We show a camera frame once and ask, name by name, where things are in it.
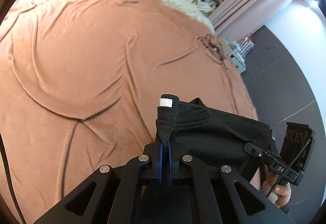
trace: triangular cutout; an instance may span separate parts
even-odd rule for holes
[[[242,184],[236,181],[234,182],[234,187],[238,192],[247,215],[251,216],[265,209],[265,205],[261,203],[252,193],[250,193]]]
[[[65,205],[65,209],[78,216],[84,215],[95,188],[96,182],[90,183],[80,194]]]

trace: light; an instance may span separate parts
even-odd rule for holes
[[[312,2],[310,3],[311,7],[318,7],[318,2],[315,0],[312,0]]]

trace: metal screw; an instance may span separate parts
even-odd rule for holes
[[[190,155],[185,155],[185,156],[182,157],[182,160],[184,160],[185,162],[191,162],[192,157]]]
[[[101,173],[107,173],[110,170],[110,167],[108,165],[103,165],[100,167]]]
[[[149,157],[146,154],[143,154],[143,155],[139,156],[138,159],[141,162],[146,162],[146,161],[148,161]]]
[[[224,172],[224,173],[229,173],[229,172],[231,172],[231,167],[228,166],[228,165],[223,165],[223,166],[221,167],[221,170],[222,170],[222,172]]]

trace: gray tile floor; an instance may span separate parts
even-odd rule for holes
[[[253,35],[255,47],[247,55],[242,73],[260,121],[270,125],[281,149],[286,122],[308,124],[315,133],[315,147],[304,178],[292,186],[290,217],[307,224],[319,209],[326,182],[326,139],[322,118],[311,88],[293,57],[263,26]]]

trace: curtain fold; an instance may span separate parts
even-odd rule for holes
[[[209,16],[216,34],[238,41],[253,33],[292,0],[225,0]]]

